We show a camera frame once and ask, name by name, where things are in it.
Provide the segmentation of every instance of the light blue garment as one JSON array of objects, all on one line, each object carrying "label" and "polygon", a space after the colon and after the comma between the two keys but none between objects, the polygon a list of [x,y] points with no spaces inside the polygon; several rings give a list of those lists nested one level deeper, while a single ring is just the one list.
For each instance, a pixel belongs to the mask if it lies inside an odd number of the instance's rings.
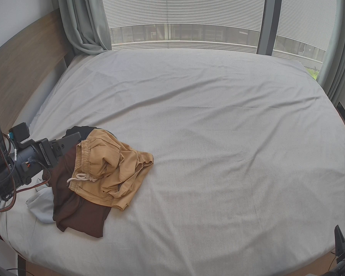
[{"label": "light blue garment", "polygon": [[[41,182],[43,180],[38,178],[36,184]],[[36,191],[37,193],[26,201],[28,209],[42,223],[55,223],[53,220],[54,194],[52,187],[45,184],[36,187]]]}]

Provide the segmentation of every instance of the wooden headboard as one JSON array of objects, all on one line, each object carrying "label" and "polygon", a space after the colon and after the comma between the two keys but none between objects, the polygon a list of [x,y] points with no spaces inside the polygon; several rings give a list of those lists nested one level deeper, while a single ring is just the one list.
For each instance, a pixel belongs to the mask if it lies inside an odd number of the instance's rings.
[{"label": "wooden headboard", "polygon": [[0,47],[0,126],[13,126],[46,76],[71,51],[59,9],[40,18]]}]

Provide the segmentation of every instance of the white drawstring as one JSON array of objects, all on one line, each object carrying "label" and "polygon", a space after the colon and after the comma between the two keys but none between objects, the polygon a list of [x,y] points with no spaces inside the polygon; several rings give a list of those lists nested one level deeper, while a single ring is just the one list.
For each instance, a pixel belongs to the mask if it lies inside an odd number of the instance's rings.
[{"label": "white drawstring", "polygon": [[81,173],[77,174],[76,178],[68,179],[67,183],[69,183],[72,180],[76,180],[76,181],[87,181],[87,180],[90,180],[92,182],[95,182],[95,181],[97,181],[97,178],[92,178],[89,173],[85,174],[85,173],[81,172]]}]

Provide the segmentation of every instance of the fitted sheet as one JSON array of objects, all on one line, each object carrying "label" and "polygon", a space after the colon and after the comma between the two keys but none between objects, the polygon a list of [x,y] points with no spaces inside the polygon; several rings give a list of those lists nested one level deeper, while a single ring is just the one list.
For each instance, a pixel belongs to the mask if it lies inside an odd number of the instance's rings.
[{"label": "fitted sheet", "polygon": [[30,131],[50,140],[85,125],[154,166],[99,239],[39,222],[25,204],[35,190],[19,193],[0,234],[33,263],[64,275],[281,275],[330,251],[336,224],[345,235],[345,126],[299,62],[200,49],[83,56]]}]

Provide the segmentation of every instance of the brown garment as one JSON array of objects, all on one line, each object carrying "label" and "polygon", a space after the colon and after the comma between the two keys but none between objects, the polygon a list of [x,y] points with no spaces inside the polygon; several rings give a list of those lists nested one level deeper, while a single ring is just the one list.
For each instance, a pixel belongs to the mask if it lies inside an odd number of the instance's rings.
[{"label": "brown garment", "polygon": [[[49,186],[54,194],[53,220],[64,232],[67,227],[93,237],[102,237],[103,225],[110,207],[94,204],[68,188],[67,180],[72,176],[75,165],[76,145],[73,146],[51,171]],[[42,179],[47,179],[44,171]]]},{"label": "brown garment", "polygon": [[95,204],[124,210],[152,164],[152,154],[134,150],[106,130],[94,129],[77,145],[69,188]]}]

